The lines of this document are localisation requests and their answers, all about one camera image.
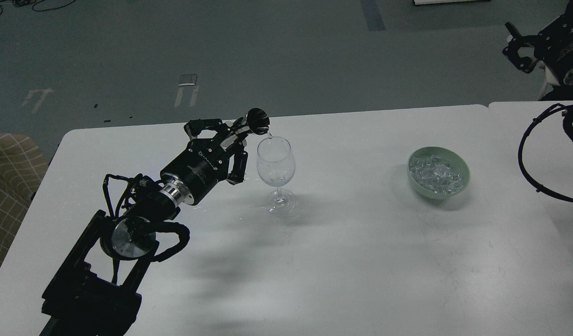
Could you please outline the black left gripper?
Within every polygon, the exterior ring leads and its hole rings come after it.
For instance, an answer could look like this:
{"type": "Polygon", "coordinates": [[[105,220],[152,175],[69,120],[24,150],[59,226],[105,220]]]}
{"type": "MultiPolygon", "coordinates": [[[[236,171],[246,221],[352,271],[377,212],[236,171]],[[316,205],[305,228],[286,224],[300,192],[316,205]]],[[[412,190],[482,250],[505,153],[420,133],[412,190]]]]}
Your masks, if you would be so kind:
{"type": "Polygon", "coordinates": [[[186,149],[161,170],[165,194],[176,206],[198,205],[222,180],[236,185],[244,181],[248,160],[246,140],[223,147],[229,137],[229,126],[222,119],[194,119],[184,125],[188,136],[186,149]],[[212,138],[199,139],[204,130],[214,131],[212,138]],[[233,166],[228,174],[230,158],[233,166]]]}

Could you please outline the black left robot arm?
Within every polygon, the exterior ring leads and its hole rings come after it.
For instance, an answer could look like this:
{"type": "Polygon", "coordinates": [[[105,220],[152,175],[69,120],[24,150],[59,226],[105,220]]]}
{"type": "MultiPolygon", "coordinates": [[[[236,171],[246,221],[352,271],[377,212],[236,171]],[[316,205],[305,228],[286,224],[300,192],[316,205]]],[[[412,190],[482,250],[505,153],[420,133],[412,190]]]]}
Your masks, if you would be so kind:
{"type": "Polygon", "coordinates": [[[107,210],[99,210],[43,292],[50,319],[42,336],[123,336],[135,323],[137,292],[150,264],[179,253],[190,230],[176,223],[180,204],[197,205],[220,181],[244,180],[245,139],[265,134],[269,119],[189,121],[189,142],[155,181],[105,176],[107,210]]]}

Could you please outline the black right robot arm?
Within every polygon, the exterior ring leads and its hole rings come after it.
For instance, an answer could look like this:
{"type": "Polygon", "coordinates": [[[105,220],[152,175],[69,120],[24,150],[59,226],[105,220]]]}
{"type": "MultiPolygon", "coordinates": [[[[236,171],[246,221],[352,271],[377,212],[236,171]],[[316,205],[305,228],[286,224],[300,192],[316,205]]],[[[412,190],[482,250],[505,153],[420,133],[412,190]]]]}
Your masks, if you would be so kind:
{"type": "MultiPolygon", "coordinates": [[[[573,11],[534,35],[522,35],[512,23],[503,55],[529,74],[542,62],[558,84],[573,87],[573,11]]],[[[552,102],[534,117],[520,138],[517,162],[529,184],[552,198],[573,203],[573,102],[552,102]]]]}

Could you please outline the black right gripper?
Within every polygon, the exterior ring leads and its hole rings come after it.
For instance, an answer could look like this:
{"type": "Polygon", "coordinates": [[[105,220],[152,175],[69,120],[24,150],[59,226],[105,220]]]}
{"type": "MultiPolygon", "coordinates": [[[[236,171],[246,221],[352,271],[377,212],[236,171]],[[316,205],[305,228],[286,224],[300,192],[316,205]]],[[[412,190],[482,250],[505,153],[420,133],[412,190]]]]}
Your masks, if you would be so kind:
{"type": "Polygon", "coordinates": [[[560,15],[536,35],[522,35],[511,22],[504,24],[510,36],[503,55],[517,70],[530,74],[543,61],[559,85],[573,85],[573,14],[560,15]],[[531,56],[519,50],[533,49],[531,56]]]}

